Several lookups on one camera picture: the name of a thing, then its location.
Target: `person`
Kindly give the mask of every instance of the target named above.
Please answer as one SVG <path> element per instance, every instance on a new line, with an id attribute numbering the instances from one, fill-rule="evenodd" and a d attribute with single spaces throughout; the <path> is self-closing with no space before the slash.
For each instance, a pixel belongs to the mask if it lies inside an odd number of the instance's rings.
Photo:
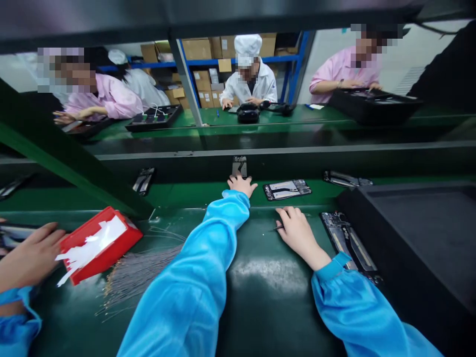
<path id="1" fill-rule="evenodd" d="M 228 78 L 225 90 L 220 94 L 223 110 L 238 103 L 233 102 L 237 96 L 239 104 L 254 103 L 259 105 L 267 100 L 278 100 L 276 78 L 274 73 L 263 63 L 259 56 L 263 40 L 260 35 L 238 35 L 235 37 L 238 70 Z"/>
<path id="2" fill-rule="evenodd" d="M 78 49 L 75 56 L 61 56 L 50 49 L 43 49 L 44 56 L 51 57 L 56 77 L 72 88 L 64 112 L 53 112 L 55 123 L 70 124 L 76 120 L 97 121 L 105 116 L 112 119 L 128 119 L 143 112 L 140 98 L 126 88 L 117 78 L 96 71 L 94 63 Z"/>
<path id="3" fill-rule="evenodd" d="M 249 199 L 257 187 L 251 181 L 239 172 L 230 176 L 230 190 L 208 206 L 203 222 L 190 233 L 182 251 L 142 296 L 118 357 L 215 355 L 218 323 L 227 298 L 226 271 L 236 253 L 237 230 L 249 217 Z M 366 277 L 343 268 L 348 256 L 329 257 L 299 208 L 276 211 L 284 226 L 278 229 L 279 235 L 314 271 L 312 291 L 321 318 L 344 342 L 350 357 L 442 356 L 417 329 L 400 321 Z M 55 228 L 54 224 L 42 227 L 0 261 L 0 304 L 7 304 L 0 306 L 2 357 L 26 357 L 40 329 L 38 315 L 28 321 L 24 307 L 32 312 L 27 298 L 31 285 L 54 266 L 64 236 L 64 231 Z"/>
<path id="4" fill-rule="evenodd" d="M 336 89 L 368 87 L 381 90 L 379 83 L 381 70 L 380 58 L 382 47 L 388 39 L 403 37 L 409 29 L 403 25 L 396 28 L 377 28 L 372 31 L 361 31 L 356 45 L 345 48 L 327 59 L 311 79 L 309 92 L 312 94 L 311 103 L 324 104 L 329 101 Z"/>
<path id="5" fill-rule="evenodd" d="M 144 111 L 151 107 L 170 105 L 167 95 L 155 87 L 155 79 L 139 68 L 131 68 L 124 52 L 110 50 L 108 57 L 118 67 L 117 78 L 139 96 Z"/>

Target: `red tissue box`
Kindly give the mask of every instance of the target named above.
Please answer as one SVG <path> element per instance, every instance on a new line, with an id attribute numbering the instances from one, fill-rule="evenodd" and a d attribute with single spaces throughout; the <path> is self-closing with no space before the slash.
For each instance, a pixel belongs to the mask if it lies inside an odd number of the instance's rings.
<path id="1" fill-rule="evenodd" d="M 93 236 L 100 229 L 99 222 L 110 221 L 114 216 L 118 216 L 122 223 L 126 226 L 126 231 L 119 238 L 109 244 L 86 266 L 76 270 L 70 279 L 73 285 L 78 285 L 84 279 L 93 275 L 102 273 L 112 267 L 129 249 L 143 237 L 142 232 L 119 211 L 112 207 L 108 207 L 99 212 L 81 227 L 71 233 L 65 240 L 61 242 L 61 254 L 66 253 L 70 248 L 83 246 L 86 244 L 86 238 Z M 64 261 L 66 269 L 69 271 L 67 259 Z"/>

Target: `metal wire bundle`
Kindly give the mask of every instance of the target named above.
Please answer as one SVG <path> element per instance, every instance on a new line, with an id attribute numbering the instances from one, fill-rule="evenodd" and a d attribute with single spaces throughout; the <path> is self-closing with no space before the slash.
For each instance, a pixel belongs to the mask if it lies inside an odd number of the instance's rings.
<path id="1" fill-rule="evenodd" d="M 108 276 L 108 282 L 104 288 L 104 296 L 107 301 L 96 312 L 96 316 L 103 313 L 108 316 L 103 322 L 125 310 L 135 308 L 136 305 L 134 304 L 112 311 L 118 304 L 144 294 L 150 283 L 180 253 L 186 240 L 184 236 L 158 227 L 151 227 L 149 231 L 158 234 L 144 235 L 144 237 L 169 238 L 181 244 L 161 247 L 168 248 L 167 250 L 151 252 L 154 249 L 150 249 L 141 253 L 127 253 L 124 255 Z"/>

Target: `blue sleeve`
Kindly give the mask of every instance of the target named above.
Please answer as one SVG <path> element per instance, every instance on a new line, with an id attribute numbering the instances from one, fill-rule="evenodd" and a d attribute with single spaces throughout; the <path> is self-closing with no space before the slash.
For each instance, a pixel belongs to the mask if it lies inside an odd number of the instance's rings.
<path id="1" fill-rule="evenodd" d="M 344 342 L 349 357 L 442 357 L 415 327 L 403 323 L 390 303 L 366 277 L 343 265 L 339 253 L 314 273 L 312 290 L 327 328 Z"/>
<path id="2" fill-rule="evenodd" d="M 208 206 L 180 254 L 144 293 L 118 356 L 215 356 L 226 271 L 235 256 L 237 229 L 248 217 L 248 197 L 234 190 Z"/>
<path id="3" fill-rule="evenodd" d="M 0 294 L 0 305 L 22 300 L 27 310 L 33 315 L 14 315 L 0 317 L 0 356 L 27 357 L 31 341 L 41 329 L 41 319 L 30 307 L 32 287 L 12 289 Z"/>

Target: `black tray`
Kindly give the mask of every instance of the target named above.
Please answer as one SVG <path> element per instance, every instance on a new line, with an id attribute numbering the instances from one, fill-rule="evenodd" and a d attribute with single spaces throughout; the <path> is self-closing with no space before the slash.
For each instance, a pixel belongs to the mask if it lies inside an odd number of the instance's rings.
<path id="1" fill-rule="evenodd" d="M 337 201 L 401 319 L 446 357 L 466 356 L 476 327 L 476 184 L 362 186 Z"/>
<path id="2" fill-rule="evenodd" d="M 372 95 L 390 97 L 378 100 L 366 99 L 367 90 L 368 88 L 335 90 L 328 106 L 340 110 L 362 125 L 400 125 L 423 104 L 418 99 L 379 90 L 372 90 L 368 97 Z"/>
<path id="3" fill-rule="evenodd" d="M 100 121 L 84 121 L 83 124 L 67 132 L 73 138 L 79 141 L 88 140 L 101 130 L 107 128 L 114 122 L 114 119 L 105 117 Z"/>
<path id="4" fill-rule="evenodd" d="M 167 129 L 172 126 L 172 124 L 177 120 L 179 115 L 183 112 L 182 105 L 172 105 L 172 106 L 163 106 L 159 107 L 159 110 L 169 113 L 168 118 L 165 119 L 163 114 L 157 112 L 158 120 L 155 122 L 147 123 L 143 121 L 143 115 L 138 114 L 132 118 L 132 122 L 129 125 L 126 125 L 125 128 L 131 132 L 140 132 L 140 131 L 151 131 L 158 129 Z M 149 108 L 145 111 L 144 114 L 147 114 L 148 119 L 151 120 L 155 115 L 155 108 Z"/>

